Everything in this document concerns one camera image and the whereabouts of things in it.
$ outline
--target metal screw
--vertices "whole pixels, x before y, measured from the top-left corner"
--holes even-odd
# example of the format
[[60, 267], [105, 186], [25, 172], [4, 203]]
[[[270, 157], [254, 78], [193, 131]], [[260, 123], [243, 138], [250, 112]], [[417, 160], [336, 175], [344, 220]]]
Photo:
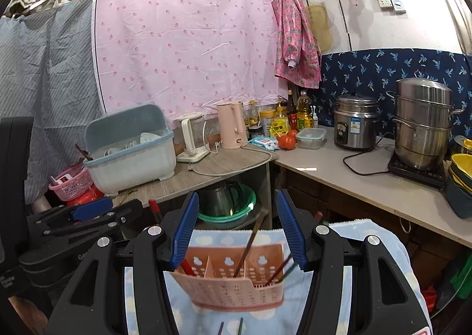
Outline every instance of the metal screw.
[[160, 226], [151, 226], [149, 229], [148, 229], [148, 234], [149, 235], [159, 235], [160, 233], [162, 232], [162, 229]]
[[320, 224], [319, 226], [316, 227], [315, 230], [320, 235], [326, 235], [327, 233], [330, 232], [329, 227], [325, 226], [324, 224]]
[[99, 245], [100, 247], [108, 246], [109, 243], [110, 243], [110, 239], [107, 238], [106, 236], [97, 240], [97, 245]]
[[374, 246], [377, 246], [381, 242], [381, 240], [377, 238], [375, 235], [369, 235], [369, 238], [367, 238], [367, 241]]

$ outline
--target white electric kettle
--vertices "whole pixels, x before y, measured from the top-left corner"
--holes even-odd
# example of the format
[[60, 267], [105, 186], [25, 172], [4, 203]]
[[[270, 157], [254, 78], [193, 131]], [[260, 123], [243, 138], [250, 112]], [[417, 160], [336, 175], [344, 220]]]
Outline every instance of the white electric kettle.
[[195, 163], [205, 158], [209, 151], [203, 140], [204, 115], [201, 113], [184, 114], [177, 118], [182, 124], [183, 153], [177, 155], [177, 162]]

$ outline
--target stainless steel pitcher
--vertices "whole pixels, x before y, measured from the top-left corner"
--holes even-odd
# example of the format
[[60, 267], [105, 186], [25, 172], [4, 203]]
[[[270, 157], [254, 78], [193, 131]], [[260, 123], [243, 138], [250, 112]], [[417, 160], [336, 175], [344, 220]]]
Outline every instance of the stainless steel pitcher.
[[[231, 189], [237, 192], [235, 201]], [[197, 191], [200, 212], [207, 216], [231, 216], [241, 210], [242, 189], [238, 182], [221, 181]]]

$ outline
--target wall switch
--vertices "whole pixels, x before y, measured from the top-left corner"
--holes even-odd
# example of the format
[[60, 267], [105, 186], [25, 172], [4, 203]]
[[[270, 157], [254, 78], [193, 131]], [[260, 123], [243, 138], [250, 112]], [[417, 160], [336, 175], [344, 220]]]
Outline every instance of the wall switch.
[[390, 0], [377, 0], [381, 9], [393, 9], [392, 1]]
[[393, 9], [395, 10], [396, 13], [407, 12], [401, 0], [392, 0], [392, 4], [393, 4]]

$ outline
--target red bottle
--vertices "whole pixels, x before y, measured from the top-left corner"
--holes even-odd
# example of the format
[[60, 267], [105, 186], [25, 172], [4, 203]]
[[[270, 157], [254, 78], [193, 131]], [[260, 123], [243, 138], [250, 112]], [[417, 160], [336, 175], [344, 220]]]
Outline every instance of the red bottle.
[[297, 130], [297, 120], [296, 120], [296, 108], [294, 104], [294, 100], [292, 97], [292, 91], [289, 89], [288, 91], [288, 105], [287, 105], [287, 114], [289, 116], [289, 124], [292, 130]]

